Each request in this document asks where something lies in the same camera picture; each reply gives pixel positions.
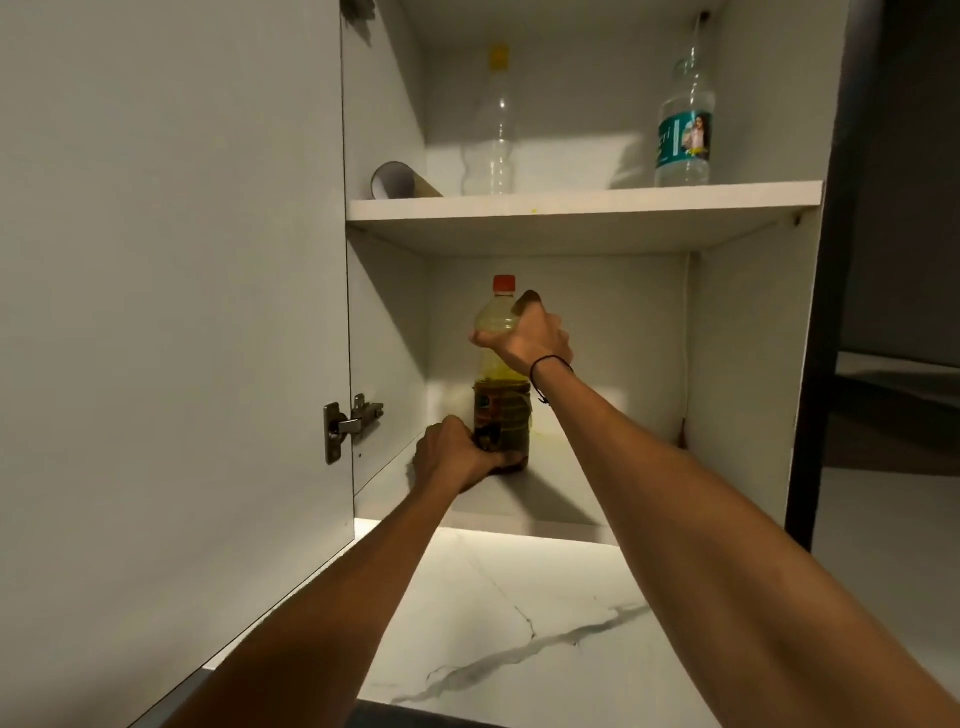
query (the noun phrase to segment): black hair tie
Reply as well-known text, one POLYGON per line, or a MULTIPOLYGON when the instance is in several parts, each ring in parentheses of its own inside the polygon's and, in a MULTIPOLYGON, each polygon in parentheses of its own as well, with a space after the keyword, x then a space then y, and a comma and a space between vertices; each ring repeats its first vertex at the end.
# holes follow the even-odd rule
POLYGON ((571 372, 573 371, 573 367, 569 365, 566 359, 564 359, 562 356, 557 356, 554 353, 550 353, 547 356, 541 356, 539 359, 537 359, 537 361, 535 361, 533 364, 530 365, 530 383, 533 385, 533 388, 537 391, 537 396, 540 398, 540 401, 543 402, 544 404, 549 404, 550 401, 543 396, 543 392, 541 392, 540 388, 537 386, 537 381, 534 379, 534 370, 537 368, 538 364, 540 364, 542 361, 546 361, 547 359, 557 359, 559 361, 562 361, 564 363, 564 366, 567 369, 569 369, 571 372))

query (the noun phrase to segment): bottle cap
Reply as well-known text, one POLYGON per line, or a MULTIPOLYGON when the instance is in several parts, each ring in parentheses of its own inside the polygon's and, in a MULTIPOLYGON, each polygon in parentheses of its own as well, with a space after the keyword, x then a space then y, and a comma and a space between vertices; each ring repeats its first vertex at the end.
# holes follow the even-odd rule
POLYGON ((516 276, 494 276, 493 293, 516 293, 516 276))
POLYGON ((510 70, 510 46, 506 43, 496 43, 490 47, 490 70, 510 70))

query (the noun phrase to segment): white cabinet door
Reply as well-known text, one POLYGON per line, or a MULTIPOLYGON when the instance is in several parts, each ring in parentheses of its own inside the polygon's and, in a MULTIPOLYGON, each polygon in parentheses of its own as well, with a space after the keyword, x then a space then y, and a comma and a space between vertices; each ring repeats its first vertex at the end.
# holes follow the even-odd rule
POLYGON ((335 0, 0 5, 0 725, 126 726, 352 537, 335 0))

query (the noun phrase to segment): plastic bottle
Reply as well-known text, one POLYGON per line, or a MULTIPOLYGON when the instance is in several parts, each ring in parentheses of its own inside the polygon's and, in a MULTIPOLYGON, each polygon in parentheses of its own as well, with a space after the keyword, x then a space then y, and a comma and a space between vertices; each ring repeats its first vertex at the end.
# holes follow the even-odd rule
MULTIPOLYGON (((493 300, 477 314, 475 327, 495 333, 513 329, 515 293, 513 276, 494 277, 493 300)), ((473 386, 473 440, 487 452, 522 452, 523 462, 501 472, 521 471, 530 456, 530 379, 489 349, 480 355, 480 374, 473 386)))
POLYGON ((510 96, 510 48, 490 50, 490 77, 480 96, 470 137, 463 146, 465 195, 510 195, 514 192, 511 154, 516 138, 510 96))
POLYGON ((669 100, 660 109, 657 187, 709 184, 710 144, 716 95, 700 52, 700 30, 710 18, 697 18, 690 55, 677 63, 669 100))

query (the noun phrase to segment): teal label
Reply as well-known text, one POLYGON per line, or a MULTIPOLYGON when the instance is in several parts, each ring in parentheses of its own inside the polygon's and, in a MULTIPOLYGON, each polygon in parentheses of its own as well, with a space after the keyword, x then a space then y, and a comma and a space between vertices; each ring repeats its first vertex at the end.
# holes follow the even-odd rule
POLYGON ((686 161, 692 157, 710 161, 713 114, 684 111, 660 124, 660 157, 657 166, 686 161))

